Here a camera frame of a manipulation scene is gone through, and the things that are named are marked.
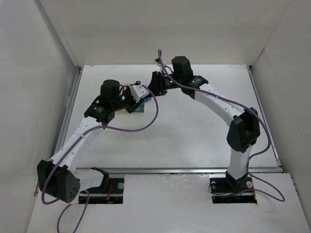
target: white table surface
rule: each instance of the white table surface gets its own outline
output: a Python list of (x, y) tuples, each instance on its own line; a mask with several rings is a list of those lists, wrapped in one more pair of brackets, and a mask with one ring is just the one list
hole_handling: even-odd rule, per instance
[[(83, 113), (99, 95), (106, 79), (120, 83), (137, 80), (149, 84), (156, 65), (85, 66), (74, 103), (66, 140), (79, 125)], [(259, 104), (244, 65), (192, 65), (194, 74), (205, 77), (225, 97), (239, 101), (259, 111)], [(169, 90), (158, 97), (159, 115), (148, 129), (138, 133), (105, 130), (92, 143), (78, 167), (105, 168), (219, 168), (228, 167), (230, 147), (226, 136), (228, 126), (214, 112), (183, 94)], [(144, 113), (116, 114), (109, 125), (136, 129), (154, 117), (153, 101), (145, 105)], [(262, 128), (253, 152), (267, 145)], [(252, 159), (251, 167), (276, 166), (272, 149)]]
[[(289, 174), (260, 174), (285, 196), (257, 192), (258, 204), (212, 204), (208, 175), (128, 175), (123, 204), (89, 205), (77, 233), (310, 233)], [(257, 189), (276, 191), (254, 180)], [(64, 202), (45, 206), (40, 196), (28, 233), (54, 233)], [(60, 222), (71, 233), (84, 208), (71, 206)]]

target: white wall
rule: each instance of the white wall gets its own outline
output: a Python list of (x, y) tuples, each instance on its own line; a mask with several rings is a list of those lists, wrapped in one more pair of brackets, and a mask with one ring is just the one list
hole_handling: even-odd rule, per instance
[(25, 230), (73, 67), (33, 0), (0, 0), (0, 232)]
[(158, 48), (167, 60), (252, 65), (291, 0), (40, 1), (82, 66), (151, 64)]
[(311, 225), (311, 1), (292, 0), (252, 68), (281, 163)]

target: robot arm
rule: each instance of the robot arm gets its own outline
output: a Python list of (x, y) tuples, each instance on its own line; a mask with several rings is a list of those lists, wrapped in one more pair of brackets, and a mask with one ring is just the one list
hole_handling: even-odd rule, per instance
[[(204, 104), (220, 116), (229, 126), (227, 142), (231, 147), (231, 157), (226, 172), (226, 185), (222, 192), (237, 193), (243, 189), (247, 181), (246, 165), (253, 145), (260, 135), (259, 122), (249, 112), (239, 106), (220, 100), (222, 96), (201, 76), (195, 76), (189, 60), (185, 56), (172, 59), (174, 72), (171, 77), (178, 83), (197, 89), (206, 90), (216, 95), (208, 95), (199, 91), (181, 88), (182, 92), (192, 99)], [(154, 72), (149, 89), (156, 96), (167, 94), (167, 90), (180, 88), (169, 77), (160, 72)]]
[(133, 84), (122, 88), (115, 80), (106, 80), (101, 86), (101, 94), (94, 100), (84, 113), (84, 117), (77, 130), (66, 144), (52, 156), (49, 161), (41, 160), (37, 166), (39, 188), (43, 186), (52, 169), (61, 161), (65, 153), (67, 156), (58, 165), (52, 175), (46, 193), (64, 202), (71, 202), (79, 191), (91, 187), (106, 189), (109, 184), (109, 173), (98, 168), (75, 173), (81, 157), (92, 141), (102, 132), (115, 116), (115, 112), (126, 109), (128, 113), (135, 111), (149, 95), (142, 84)]

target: screw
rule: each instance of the screw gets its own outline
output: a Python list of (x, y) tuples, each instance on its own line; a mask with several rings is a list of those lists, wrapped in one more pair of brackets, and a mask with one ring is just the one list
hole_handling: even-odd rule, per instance
[(215, 181), (212, 181), (212, 183), (210, 183), (210, 187), (211, 188), (217, 188), (216, 184), (217, 183)]
[(246, 182), (246, 185), (247, 185), (247, 187), (249, 187), (249, 188), (254, 187), (253, 182), (251, 182), (251, 181)]
[(118, 183), (118, 189), (124, 189), (124, 184), (122, 182)]

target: white panel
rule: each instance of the white panel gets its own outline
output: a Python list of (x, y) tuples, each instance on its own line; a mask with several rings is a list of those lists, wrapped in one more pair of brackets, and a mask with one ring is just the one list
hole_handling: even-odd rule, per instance
[(284, 169), (311, 224), (311, 1), (293, 0), (254, 66), (254, 79)]
[(50, 0), (78, 61), (252, 65), (290, 0)]
[[(252, 106), (259, 105), (246, 66), (192, 65), (201, 75), (229, 99)], [(121, 83), (137, 80), (150, 83), (155, 65), (85, 66), (73, 107), (67, 140), (80, 124), (83, 113), (100, 93), (106, 79)], [(203, 104), (183, 94), (180, 89), (169, 90), (158, 97), (159, 115), (148, 129), (137, 133), (105, 130), (92, 143), (78, 167), (228, 167), (231, 148), (226, 141), (227, 124)], [(109, 125), (138, 129), (154, 117), (153, 101), (146, 104), (145, 112), (116, 114)], [(252, 152), (267, 145), (261, 136)], [(273, 150), (255, 157), (250, 166), (276, 166)]]
[(32, 0), (0, 0), (0, 232), (23, 232), (35, 168), (51, 154), (67, 66)]
[[(289, 174), (263, 174), (286, 201), (257, 193), (258, 204), (212, 204), (208, 175), (132, 175), (125, 177), (121, 205), (89, 205), (77, 233), (310, 233)], [(276, 195), (266, 184), (254, 186)], [(28, 233), (54, 233), (66, 207), (37, 199)], [(63, 215), (61, 232), (72, 232), (84, 205)]]

